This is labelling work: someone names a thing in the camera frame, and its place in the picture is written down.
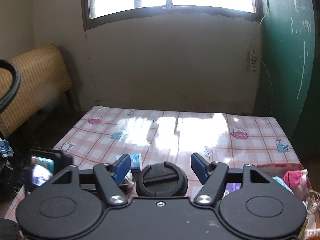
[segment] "cable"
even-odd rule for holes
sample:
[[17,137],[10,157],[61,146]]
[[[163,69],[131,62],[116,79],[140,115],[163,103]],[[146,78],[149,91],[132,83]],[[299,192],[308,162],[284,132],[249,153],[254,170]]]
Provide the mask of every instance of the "cable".
[[10,71],[12,74],[12,84],[5,95],[0,99],[0,114],[7,108],[11,103],[15,95],[17,94],[20,87],[20,73],[18,68],[11,62],[4,59],[0,59],[0,68],[4,68]]
[[251,44],[251,48],[252,48],[252,49],[253,49],[254,40],[255,40],[255,38],[256,38],[256,35],[257,35],[257,33],[258,33],[258,30],[260,29],[261,24],[262,24],[264,18],[267,16],[268,12],[269,12],[269,0],[267,0],[267,11],[266,11],[265,15],[263,16],[263,18],[261,19],[261,21],[260,21],[260,23],[259,23],[259,26],[258,26],[258,28],[256,29],[256,32],[254,33],[254,36],[253,36],[253,39],[252,39],[252,44]]
[[270,116],[271,116],[271,113],[272,113],[272,110],[273,110],[273,101],[274,101],[275,95],[273,93],[273,86],[272,86],[272,82],[271,82],[269,71],[268,71],[265,63],[262,60],[260,60],[260,61],[262,62],[262,64],[264,65],[264,68],[266,69],[266,72],[267,72],[268,77],[269,77],[270,85],[271,85],[271,90],[272,90],[272,103],[271,103],[271,109],[270,109]]

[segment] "green wall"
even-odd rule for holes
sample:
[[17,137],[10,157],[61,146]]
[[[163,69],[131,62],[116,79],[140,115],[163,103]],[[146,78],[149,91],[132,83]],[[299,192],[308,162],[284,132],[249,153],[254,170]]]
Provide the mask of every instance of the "green wall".
[[[314,0],[314,3],[317,8],[320,8],[320,0]],[[318,24],[319,20],[320,15],[317,15],[316,22]],[[292,146],[301,161],[316,157],[320,152],[320,118],[318,118],[320,107],[320,35],[318,24],[316,25],[315,57],[309,92],[291,139]]]
[[[267,0],[263,0],[264,12]],[[272,116],[291,138],[306,101],[315,50],[312,0],[269,0],[262,28],[262,60],[274,90]],[[272,93],[267,73],[260,66],[254,115],[268,116]]]

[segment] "checkered tablecloth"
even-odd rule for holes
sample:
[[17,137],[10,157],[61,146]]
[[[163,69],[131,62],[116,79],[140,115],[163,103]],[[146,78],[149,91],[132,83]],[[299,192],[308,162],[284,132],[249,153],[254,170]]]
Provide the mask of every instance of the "checkered tablecloth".
[[[140,153],[142,166],[175,163],[188,176],[187,196],[202,185],[191,170],[190,157],[198,152],[209,162],[229,167],[245,163],[299,163],[285,133],[272,117],[223,113],[188,113],[93,107],[54,147],[74,156],[80,169],[116,160],[116,155]],[[6,218],[15,220],[23,188]]]

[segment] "camera screen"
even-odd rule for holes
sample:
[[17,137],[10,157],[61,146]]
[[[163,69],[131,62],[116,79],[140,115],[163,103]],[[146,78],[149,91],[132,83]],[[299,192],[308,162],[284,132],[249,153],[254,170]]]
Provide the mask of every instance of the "camera screen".
[[48,181],[54,173],[54,161],[32,156],[31,157],[31,164],[34,166],[32,170],[32,183],[41,186],[46,181]]

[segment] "small box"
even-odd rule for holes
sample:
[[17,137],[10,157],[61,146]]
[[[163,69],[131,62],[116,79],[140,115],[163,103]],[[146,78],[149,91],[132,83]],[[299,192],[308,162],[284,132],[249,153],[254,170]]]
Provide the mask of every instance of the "small box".
[[[140,153],[129,153],[131,159],[131,172],[141,172],[142,170],[142,161]],[[122,155],[116,155],[116,160],[119,159]]]
[[223,197],[225,197],[231,192],[239,190],[240,188],[241,188],[241,183],[227,183],[226,190],[223,194]]

